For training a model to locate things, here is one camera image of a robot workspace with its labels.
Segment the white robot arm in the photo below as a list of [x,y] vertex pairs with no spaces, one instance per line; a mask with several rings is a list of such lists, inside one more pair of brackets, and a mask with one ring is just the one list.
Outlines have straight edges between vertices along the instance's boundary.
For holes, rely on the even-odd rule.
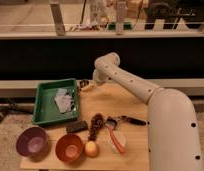
[[183,92],[163,88],[119,68],[120,57],[108,53],[94,62],[93,80],[109,78],[145,103],[150,171],[203,171],[196,112]]

